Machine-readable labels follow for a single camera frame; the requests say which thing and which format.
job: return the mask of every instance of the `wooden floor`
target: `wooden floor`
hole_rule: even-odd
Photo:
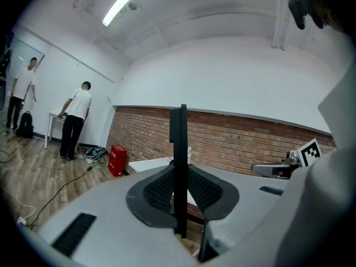
[[[27,219],[31,223],[46,202],[52,198],[63,184],[79,177],[89,167],[84,159],[66,161],[59,156],[60,144],[49,142],[44,148],[44,140],[36,137],[23,139],[13,132],[6,133],[6,128],[0,126],[0,150],[10,154],[10,162],[0,164],[0,183],[16,199],[26,205],[36,208],[36,213]],[[0,161],[6,161],[8,156],[0,152]],[[65,186],[56,198],[41,212],[36,226],[38,229],[60,208],[86,192],[91,187],[112,180],[107,164],[95,165],[80,179]],[[19,216],[29,215],[33,209],[24,207],[3,193],[15,220]]]

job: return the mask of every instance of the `ceiling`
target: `ceiling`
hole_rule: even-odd
[[[100,30],[106,41],[129,62],[191,39],[254,36],[268,39],[276,50],[292,45],[309,52],[343,74],[352,59],[348,37],[318,29],[307,17],[299,30],[287,0],[132,0],[113,22],[101,24],[115,0],[67,0]]]

